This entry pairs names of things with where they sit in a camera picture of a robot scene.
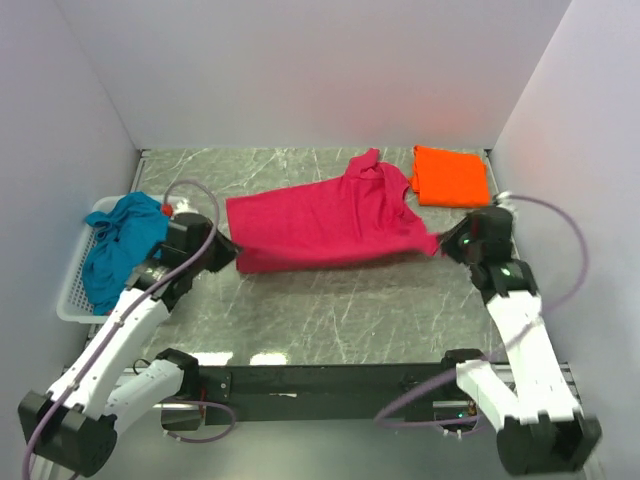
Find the pink t shirt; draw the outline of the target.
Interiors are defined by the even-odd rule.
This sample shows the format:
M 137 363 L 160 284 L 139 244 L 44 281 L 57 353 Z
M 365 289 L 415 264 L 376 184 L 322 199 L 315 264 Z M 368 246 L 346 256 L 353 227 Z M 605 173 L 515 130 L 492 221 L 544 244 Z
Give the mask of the pink t shirt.
M 409 184 L 377 149 L 352 158 L 343 175 L 229 198 L 232 240 L 243 274 L 339 267 L 383 256 L 438 251 L 435 234 L 407 205 Z

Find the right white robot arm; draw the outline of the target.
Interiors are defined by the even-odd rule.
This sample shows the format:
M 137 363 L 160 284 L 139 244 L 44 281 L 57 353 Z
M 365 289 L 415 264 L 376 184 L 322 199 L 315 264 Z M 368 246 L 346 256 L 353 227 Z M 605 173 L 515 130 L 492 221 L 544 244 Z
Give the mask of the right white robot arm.
M 513 214 L 497 205 L 473 210 L 440 235 L 443 253 L 469 268 L 503 341 L 515 386 L 488 359 L 439 374 L 444 395 L 475 402 L 496 432 L 499 458 L 512 476 L 577 472 L 602 437 L 568 386 L 542 317 L 530 266 L 513 255 Z

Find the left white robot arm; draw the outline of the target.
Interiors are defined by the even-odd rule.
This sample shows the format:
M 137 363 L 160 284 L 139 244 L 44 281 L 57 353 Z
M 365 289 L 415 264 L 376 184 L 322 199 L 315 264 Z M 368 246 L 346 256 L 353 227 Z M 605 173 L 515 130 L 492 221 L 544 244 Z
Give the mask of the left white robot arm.
M 165 240 L 131 271 L 112 313 L 78 359 L 45 393 L 30 391 L 19 403 L 23 478 L 29 478 L 35 455 L 74 476 L 90 477 L 109 459 L 119 436 L 154 405 L 172 397 L 203 401 L 197 359 L 175 349 L 158 354 L 122 390 L 115 385 L 194 279 L 222 270 L 240 251 L 201 214 L 181 213 L 169 221 Z

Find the blue t shirt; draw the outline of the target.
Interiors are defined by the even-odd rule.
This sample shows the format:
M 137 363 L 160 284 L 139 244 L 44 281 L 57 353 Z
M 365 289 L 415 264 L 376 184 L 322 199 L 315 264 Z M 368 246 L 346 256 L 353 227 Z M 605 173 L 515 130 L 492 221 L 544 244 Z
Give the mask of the blue t shirt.
M 94 315 L 112 311 L 131 271 L 166 239 L 168 222 L 162 204 L 143 192 L 125 195 L 110 211 L 94 211 L 85 218 L 94 231 L 95 245 L 81 278 Z

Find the folded orange t shirt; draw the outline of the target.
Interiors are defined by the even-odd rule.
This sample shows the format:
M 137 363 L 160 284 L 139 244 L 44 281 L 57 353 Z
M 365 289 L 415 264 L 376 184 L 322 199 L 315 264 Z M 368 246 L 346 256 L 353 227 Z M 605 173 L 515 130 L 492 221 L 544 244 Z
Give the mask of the folded orange t shirt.
M 479 208 L 490 203 L 487 167 L 478 155 L 420 145 L 413 154 L 409 185 L 421 206 Z

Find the white plastic laundry basket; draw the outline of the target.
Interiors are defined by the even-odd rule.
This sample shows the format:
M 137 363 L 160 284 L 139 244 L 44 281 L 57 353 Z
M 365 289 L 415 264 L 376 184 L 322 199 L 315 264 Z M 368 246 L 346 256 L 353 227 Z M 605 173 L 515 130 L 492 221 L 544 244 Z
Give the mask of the white plastic laundry basket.
M 89 213 L 110 212 L 124 195 L 108 196 L 96 201 Z M 178 211 L 196 211 L 195 206 L 183 196 L 170 196 L 169 204 Z M 81 231 L 75 245 L 74 254 L 61 287 L 56 305 L 60 320 L 80 324 L 104 324 L 107 316 L 93 314 L 93 305 L 88 301 L 82 281 L 82 269 L 89 251 L 95 245 L 95 229 L 81 219 Z

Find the black base beam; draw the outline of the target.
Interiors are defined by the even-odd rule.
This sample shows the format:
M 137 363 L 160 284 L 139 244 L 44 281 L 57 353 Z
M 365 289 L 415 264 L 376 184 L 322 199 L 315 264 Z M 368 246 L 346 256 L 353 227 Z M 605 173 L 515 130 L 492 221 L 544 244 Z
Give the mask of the black base beam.
M 169 396 L 226 405 L 241 422 L 372 419 L 446 366 L 200 366 Z

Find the aluminium frame rail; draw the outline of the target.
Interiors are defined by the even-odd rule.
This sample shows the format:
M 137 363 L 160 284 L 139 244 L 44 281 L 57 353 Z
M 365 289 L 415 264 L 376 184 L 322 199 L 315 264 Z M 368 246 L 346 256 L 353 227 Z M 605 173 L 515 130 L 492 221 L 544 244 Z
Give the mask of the aluminium frame rail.
M 402 395 L 390 407 L 380 411 L 374 418 L 357 420 L 373 420 L 382 427 L 393 429 L 433 427 L 454 438 L 461 438 L 484 428 L 489 428 L 495 432 L 493 426 L 479 410 L 475 402 L 456 384 L 457 365 L 474 359 L 479 359 L 479 357 L 472 350 L 448 352 L 438 362 L 447 363 L 443 374 L 420 384 L 410 392 Z M 143 373 L 150 364 L 132 375 L 127 375 L 123 372 L 116 382 L 116 390 L 122 390 L 125 384 Z M 491 364 L 491 366 L 509 388 L 515 386 L 510 365 L 498 363 Z M 568 368 L 564 365 L 560 365 L 560 367 L 568 386 L 580 403 Z M 201 401 L 197 404 L 191 404 L 181 402 L 177 398 L 170 398 L 163 400 L 152 408 L 162 406 L 167 408 L 169 415 L 169 419 L 164 426 L 165 431 L 177 440 L 182 440 L 186 431 L 194 430 L 203 424 L 219 425 L 225 433 L 230 433 L 241 422 L 236 419 L 236 415 L 230 407 L 213 402 Z

